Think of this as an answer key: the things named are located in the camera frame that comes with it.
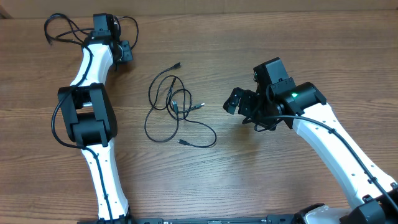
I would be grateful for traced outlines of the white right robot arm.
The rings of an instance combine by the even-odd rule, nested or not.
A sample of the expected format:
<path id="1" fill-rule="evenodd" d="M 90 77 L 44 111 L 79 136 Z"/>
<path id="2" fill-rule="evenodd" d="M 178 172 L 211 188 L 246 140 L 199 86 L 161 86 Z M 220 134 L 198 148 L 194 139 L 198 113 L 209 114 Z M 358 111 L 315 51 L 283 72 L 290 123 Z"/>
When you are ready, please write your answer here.
<path id="1" fill-rule="evenodd" d="M 345 131 L 312 83 L 296 85 L 279 57 L 253 69 L 255 91 L 234 88 L 223 108 L 244 116 L 257 132 L 284 122 L 318 154 L 339 183 L 348 209 L 316 203 L 266 223 L 397 223 L 397 181 L 380 169 Z"/>

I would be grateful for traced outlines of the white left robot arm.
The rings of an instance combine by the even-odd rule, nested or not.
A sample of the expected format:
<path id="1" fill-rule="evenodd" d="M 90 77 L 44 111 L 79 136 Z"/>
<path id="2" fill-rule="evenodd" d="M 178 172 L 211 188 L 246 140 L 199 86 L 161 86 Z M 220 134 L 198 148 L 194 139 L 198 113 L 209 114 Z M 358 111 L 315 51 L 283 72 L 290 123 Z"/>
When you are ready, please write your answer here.
<path id="1" fill-rule="evenodd" d="M 118 133 L 116 115 L 105 89 L 109 69 L 133 59 L 133 46 L 121 40 L 119 19 L 107 13 L 93 16 L 94 26 L 81 29 L 85 39 L 83 60 L 76 78 L 58 90 L 55 118 L 62 114 L 70 143 L 62 141 L 51 124 L 54 138 L 79 149 L 88 164 L 98 200 L 97 223 L 133 223 L 130 206 L 121 187 L 114 152 Z"/>

